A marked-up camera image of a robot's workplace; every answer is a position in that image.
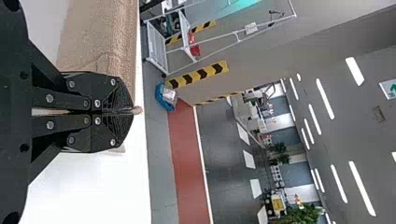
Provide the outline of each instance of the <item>red floor stripe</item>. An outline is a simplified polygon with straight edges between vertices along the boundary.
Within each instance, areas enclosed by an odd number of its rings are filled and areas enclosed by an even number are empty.
[[[179,100],[177,111],[170,113],[168,118],[179,224],[209,224],[193,108]]]

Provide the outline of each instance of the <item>yellow and black striped barrier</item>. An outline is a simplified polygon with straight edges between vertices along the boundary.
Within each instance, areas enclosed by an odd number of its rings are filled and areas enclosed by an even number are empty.
[[[196,26],[191,29],[193,34],[197,34],[205,29],[209,29],[216,25],[216,21],[208,21],[202,25]],[[165,40],[165,45],[174,44],[181,40],[181,34],[172,35],[168,39]]]
[[[237,95],[237,94],[240,94],[240,93],[242,93],[242,92],[241,91],[235,91],[235,92],[232,92],[232,93],[229,93],[229,94],[225,94],[225,95],[222,95],[222,96],[219,96],[219,97],[215,97],[215,98],[210,99],[210,100],[202,101],[201,103],[198,103],[196,105],[208,105],[210,103],[219,101],[221,99],[226,99],[229,96]]]
[[[220,61],[186,75],[169,79],[165,82],[165,85],[174,90],[220,73],[228,73],[229,71],[230,69],[227,63],[225,61]]]

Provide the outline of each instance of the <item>white wall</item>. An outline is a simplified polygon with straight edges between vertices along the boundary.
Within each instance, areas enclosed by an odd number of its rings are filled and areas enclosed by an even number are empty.
[[[298,195],[303,203],[312,203],[320,201],[317,189],[314,184],[302,185],[294,188],[285,188],[285,193],[288,195],[290,203],[296,203],[294,195]]]
[[[55,62],[68,1],[21,3],[30,38]],[[135,87],[135,103],[143,105],[141,63]],[[125,140],[125,154],[59,155],[30,185],[21,224],[150,223],[145,130],[140,115]]]
[[[20,0],[29,38],[52,63],[56,63],[61,33],[70,0]]]

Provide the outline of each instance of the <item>ceiling light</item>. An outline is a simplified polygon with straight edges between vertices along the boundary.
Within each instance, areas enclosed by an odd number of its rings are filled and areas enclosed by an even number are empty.
[[[352,73],[352,76],[355,78],[356,84],[358,84],[358,86],[361,86],[361,84],[363,84],[364,82],[364,76],[361,74],[361,70],[356,63],[355,58],[347,58],[346,63],[349,67],[350,72]]]
[[[347,203],[347,196],[344,192],[343,185],[341,184],[340,177],[337,174],[337,170],[335,169],[334,165],[330,166],[332,168],[332,174],[334,175],[335,183],[337,184],[338,190],[340,191],[341,198],[343,199],[344,203]]]
[[[314,145],[315,140],[314,140],[314,136],[311,133],[311,129],[309,128],[308,120],[304,119],[304,123],[305,123],[306,131],[308,132],[309,139],[311,140],[312,145]]]
[[[283,82],[283,78],[280,79],[280,83],[282,83],[283,92],[286,93],[286,86],[285,86],[285,82]]]
[[[314,171],[313,171],[313,170],[311,170],[311,175],[312,175],[312,178],[314,179],[315,188],[316,188],[317,190],[319,190],[318,181],[317,181],[317,178],[315,177],[315,174],[314,174]]]
[[[332,112],[332,106],[329,103],[329,99],[327,98],[326,92],[323,89],[323,86],[321,85],[320,79],[317,78],[317,86],[320,92],[320,95],[322,97],[322,100],[324,102],[324,105],[326,106],[327,113],[329,113],[330,119],[334,119],[334,113]]]
[[[325,216],[326,216],[327,223],[331,224],[332,222],[330,221],[329,214],[326,213]]]
[[[371,204],[369,195],[367,194],[366,188],[363,185],[363,182],[361,181],[361,175],[359,175],[358,169],[356,168],[355,162],[350,161],[349,162],[349,167],[350,170],[352,171],[353,177],[355,177],[356,184],[358,185],[359,191],[361,192],[361,197],[364,200],[364,203],[366,204],[366,208],[369,212],[369,214],[373,217],[376,217],[375,210],[373,208],[373,205]]]
[[[324,193],[324,187],[323,187],[323,183],[321,182],[321,178],[320,178],[320,174],[319,174],[318,169],[315,169],[315,173],[317,174],[320,190]]]
[[[301,133],[303,134],[303,139],[304,139],[304,142],[305,142],[306,149],[308,149],[308,150],[311,149],[311,148],[309,147],[308,140],[306,139],[306,135],[305,135],[304,128],[301,129]]]
[[[298,100],[298,93],[297,93],[296,87],[294,86],[293,79],[290,78],[289,80],[290,80],[290,85],[291,85],[291,87],[293,88],[293,91],[294,91],[294,96],[296,97],[296,100]]]
[[[291,105],[289,105],[289,107],[290,107],[291,116],[293,117],[293,120],[295,122],[296,121],[296,117],[294,116],[293,107],[291,107]]]
[[[319,123],[318,123],[318,119],[317,119],[317,115],[315,114],[314,108],[312,107],[312,105],[308,105],[308,108],[309,108],[309,112],[311,113],[312,120],[315,123],[315,127],[317,127],[318,134],[321,135],[321,129],[320,129],[320,126],[319,126]]]

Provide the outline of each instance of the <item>black metal bracket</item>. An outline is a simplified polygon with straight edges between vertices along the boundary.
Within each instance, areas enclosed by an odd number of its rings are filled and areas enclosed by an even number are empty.
[[[29,40],[18,0],[0,1],[0,21],[0,223],[16,224],[28,185],[59,153],[123,143],[134,104],[119,77],[60,72]]]

